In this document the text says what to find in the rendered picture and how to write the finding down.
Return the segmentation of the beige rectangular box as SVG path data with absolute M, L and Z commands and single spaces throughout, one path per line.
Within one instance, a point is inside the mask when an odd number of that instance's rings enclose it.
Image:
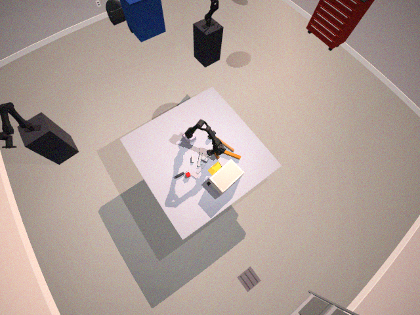
M 220 195 L 223 195 L 245 173 L 232 159 L 223 166 L 216 162 L 208 171 L 212 176 L 207 185 L 211 184 Z

